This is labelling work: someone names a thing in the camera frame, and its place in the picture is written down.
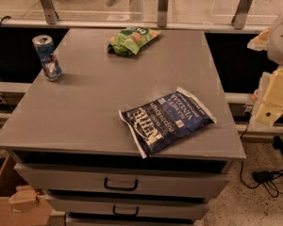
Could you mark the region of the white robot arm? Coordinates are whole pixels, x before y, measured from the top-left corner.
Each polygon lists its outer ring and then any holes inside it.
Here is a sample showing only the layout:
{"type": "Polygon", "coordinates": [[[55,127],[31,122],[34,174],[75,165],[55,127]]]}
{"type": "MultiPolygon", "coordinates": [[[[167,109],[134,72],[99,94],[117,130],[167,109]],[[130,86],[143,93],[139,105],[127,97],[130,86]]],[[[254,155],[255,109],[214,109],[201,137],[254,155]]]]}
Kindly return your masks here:
{"type": "Polygon", "coordinates": [[[261,102],[255,112],[257,122],[273,125],[283,114],[283,11],[270,27],[251,39],[247,47],[255,51],[265,50],[268,58],[278,65],[262,89],[261,102]]]}

